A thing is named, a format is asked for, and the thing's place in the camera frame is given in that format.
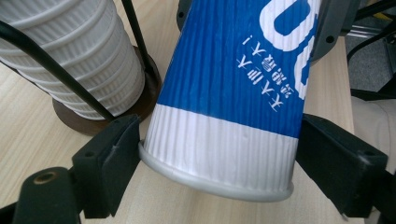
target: black plastic bracket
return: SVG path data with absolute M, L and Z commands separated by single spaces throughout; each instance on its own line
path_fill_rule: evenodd
M 1 223 L 79 223 L 116 215 L 138 163 L 139 119 L 112 121 L 73 157 L 74 166 L 49 168 L 28 177 L 20 198 L 0 211 Z
M 302 127 L 296 160 L 338 211 L 368 217 L 374 205 L 389 217 L 396 188 L 384 181 L 392 176 L 385 170 L 388 156 L 326 119 L 304 115 Z
M 183 29 L 184 21 L 186 20 L 187 16 L 189 15 L 189 11 L 191 8 L 192 0 L 179 0 L 178 1 L 178 9 L 177 9 L 177 28 L 179 31 Z
M 337 43 L 339 35 L 346 35 L 352 28 L 361 0 L 321 1 L 318 30 L 311 61 L 326 55 Z

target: light wood surface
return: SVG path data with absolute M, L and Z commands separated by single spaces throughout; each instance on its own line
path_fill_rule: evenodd
M 119 14 L 125 18 L 120 1 Z M 177 0 L 134 0 L 148 53 L 164 77 L 179 31 Z M 124 20 L 131 38 L 132 32 Z M 305 113 L 353 132 L 344 39 L 311 70 Z M 149 119 L 141 125 L 145 136 Z M 71 167 L 91 138 L 56 117 L 50 97 L 0 65 L 0 207 L 18 200 L 22 181 L 39 170 Z M 83 223 L 345 223 L 333 204 L 296 163 L 292 196 L 280 203 L 246 203 L 208 195 L 156 174 L 141 162 L 115 217 Z M 348 223 L 363 223 L 350 218 Z

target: stacked paper cups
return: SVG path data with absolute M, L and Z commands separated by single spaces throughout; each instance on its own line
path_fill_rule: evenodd
M 111 0 L 0 1 L 0 20 L 31 37 L 113 116 L 143 91 L 142 66 Z M 104 119 L 55 76 L 0 39 L 0 60 L 86 119 Z

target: wooden stand base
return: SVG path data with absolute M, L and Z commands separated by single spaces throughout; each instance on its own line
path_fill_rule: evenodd
M 139 49 L 134 47 L 134 50 L 143 66 Z M 146 83 L 140 98 L 128 111 L 119 115 L 119 117 L 136 114 L 139 116 L 140 120 L 143 120 L 154 109 L 163 82 L 161 80 L 160 73 L 158 72 L 157 65 L 152 58 L 149 58 L 149 60 L 153 70 L 152 72 L 145 72 Z M 52 99 L 52 104 L 58 118 L 65 125 L 77 132 L 87 135 L 95 135 L 102 131 L 109 123 L 108 120 L 84 119 L 54 99 Z

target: paper cup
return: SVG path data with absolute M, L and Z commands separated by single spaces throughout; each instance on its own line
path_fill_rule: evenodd
M 127 34 L 123 33 L 123 38 L 119 41 L 114 49 L 113 46 L 103 47 L 99 51 L 90 51 L 67 63 L 61 63 L 64 68 L 72 77 L 74 77 L 82 86 L 91 88 L 112 77 L 121 67 L 125 58 L 132 58 L 130 48 L 125 48 L 129 45 L 129 38 Z M 29 69 L 28 67 L 20 67 L 19 72 L 30 81 L 37 84 L 48 84 L 62 86 L 62 82 L 57 77 L 51 74 L 44 68 Z
M 125 95 L 121 100 L 119 100 L 115 105 L 109 106 L 106 109 L 115 117 L 125 113 L 139 99 L 139 96 L 143 92 L 145 82 L 146 80 L 144 79 L 144 77 L 138 77 L 135 80 L 135 82 L 132 84 L 132 86 L 129 86 L 130 89 L 129 93 Z M 74 112 L 85 119 L 93 119 L 93 120 L 105 119 L 94 110 L 92 111 L 74 110 Z
M 288 198 L 320 1 L 193 1 L 142 161 L 220 196 Z
M 86 54 L 95 47 L 103 46 L 111 37 L 117 24 L 117 11 L 114 3 L 104 1 L 98 10 L 76 30 L 60 39 L 49 42 L 40 47 L 45 50 L 57 63 L 66 63 L 80 55 Z M 0 49 L 2 61 L 11 66 L 41 67 L 29 55 L 20 49 Z
M 99 0 L 0 1 L 0 19 L 24 32 L 38 45 L 48 44 L 77 30 L 99 11 Z M 0 40 L 0 49 L 16 49 Z
M 141 66 L 139 66 L 139 64 L 135 65 L 135 63 L 132 62 L 132 60 L 131 60 L 133 58 L 131 56 L 133 54 L 133 52 L 132 52 L 133 49 L 130 49 L 130 48 L 124 48 L 124 49 L 127 52 L 127 55 L 126 56 L 124 55 L 122 60 L 120 60 L 120 62 L 118 62 L 118 61 L 113 62 L 117 67 L 113 66 L 113 64 L 111 64 L 108 66 L 106 71 L 102 72 L 104 74 L 96 74 L 95 77 L 87 78 L 87 79 L 79 79 L 79 78 L 76 79 L 83 87 L 90 85 L 90 87 L 86 88 L 86 90 L 88 90 L 90 93 L 92 93 L 96 99 L 103 99 L 104 97 L 100 96 L 99 95 L 100 92 L 95 92 L 95 90 L 99 90 L 99 89 L 103 88 L 105 85 L 107 85 L 107 83 L 111 82 L 115 78 L 120 79 L 120 86 L 118 88 L 126 85 L 126 83 L 125 83 L 126 78 L 133 77 L 133 75 L 129 74 L 130 70 L 125 70 L 125 69 L 128 69 L 128 68 L 126 68 L 126 66 L 138 66 L 138 68 L 141 67 Z M 110 76 L 107 76 L 105 73 L 105 72 L 107 72 L 108 69 L 112 69 L 112 71 L 113 71 Z M 57 99 L 66 101 L 67 103 L 84 103 L 84 101 L 73 92 L 56 92 L 56 91 L 46 90 L 44 86 L 42 86 L 42 87 L 44 88 L 43 91 L 47 91 L 48 93 L 56 95 Z M 111 94 L 106 95 L 105 97 L 111 96 L 112 94 L 116 93 L 117 90 L 118 89 L 113 91 Z
M 120 100 L 120 98 L 127 95 L 131 91 L 131 83 L 134 83 L 138 79 L 138 77 L 143 76 L 142 73 L 133 74 L 133 72 L 136 73 L 132 61 L 129 59 L 125 59 L 123 64 L 120 66 L 120 69 L 110 79 L 101 83 L 97 87 L 87 89 L 87 91 L 90 92 L 96 99 L 100 99 L 99 102 L 101 102 L 102 104 L 104 103 L 104 106 L 115 104 L 117 101 Z M 106 92 L 109 92 L 109 94 L 103 94 L 104 91 L 102 90 L 104 89 L 108 89 L 108 91 Z M 86 103 L 73 92 L 47 92 L 52 95 L 55 100 L 58 100 L 59 102 L 64 104 L 75 103 L 86 105 Z

